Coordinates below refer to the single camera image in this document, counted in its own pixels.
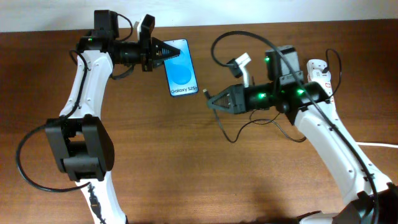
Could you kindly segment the blue Galaxy smartphone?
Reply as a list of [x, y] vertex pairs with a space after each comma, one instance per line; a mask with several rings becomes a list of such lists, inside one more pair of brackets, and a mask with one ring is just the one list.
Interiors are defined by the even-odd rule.
[[166, 44], [180, 50], [180, 55], [164, 62], [172, 97], [198, 93], [198, 83], [187, 39], [168, 40]]

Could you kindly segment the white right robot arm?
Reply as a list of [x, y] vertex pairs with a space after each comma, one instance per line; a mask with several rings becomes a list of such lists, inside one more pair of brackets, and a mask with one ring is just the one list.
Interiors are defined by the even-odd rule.
[[315, 211], [280, 223], [397, 223], [397, 186], [365, 155], [336, 113], [326, 62], [307, 63], [304, 83], [295, 48], [266, 51], [268, 84], [249, 83], [247, 54], [231, 62], [243, 83], [231, 85], [215, 96], [204, 94], [213, 111], [243, 114], [275, 107], [309, 140], [333, 176], [343, 197], [337, 213]]

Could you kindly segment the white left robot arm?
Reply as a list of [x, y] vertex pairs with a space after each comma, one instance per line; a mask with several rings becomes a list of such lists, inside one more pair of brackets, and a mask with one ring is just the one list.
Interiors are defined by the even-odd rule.
[[109, 79], [127, 77], [139, 64], [150, 72], [180, 50], [151, 36], [155, 18], [137, 25], [136, 42], [120, 39], [117, 12], [96, 10], [94, 28], [76, 45], [76, 75], [60, 119], [48, 119], [45, 133], [60, 172], [76, 183], [95, 223], [127, 223], [114, 190], [114, 145], [101, 122]]

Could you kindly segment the white USB charger adapter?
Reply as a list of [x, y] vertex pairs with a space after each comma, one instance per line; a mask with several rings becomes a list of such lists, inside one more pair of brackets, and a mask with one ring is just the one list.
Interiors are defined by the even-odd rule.
[[308, 67], [308, 82], [317, 82], [317, 83], [327, 83], [330, 82], [331, 78], [328, 72], [323, 73], [323, 70], [318, 67]]

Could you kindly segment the white power strip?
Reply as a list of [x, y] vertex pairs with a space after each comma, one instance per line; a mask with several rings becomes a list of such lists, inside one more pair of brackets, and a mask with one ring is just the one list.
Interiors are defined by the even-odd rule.
[[317, 82], [325, 90], [328, 96], [333, 93], [331, 87], [331, 73], [323, 72], [327, 64], [324, 60], [311, 59], [307, 62], [307, 80], [308, 82]]

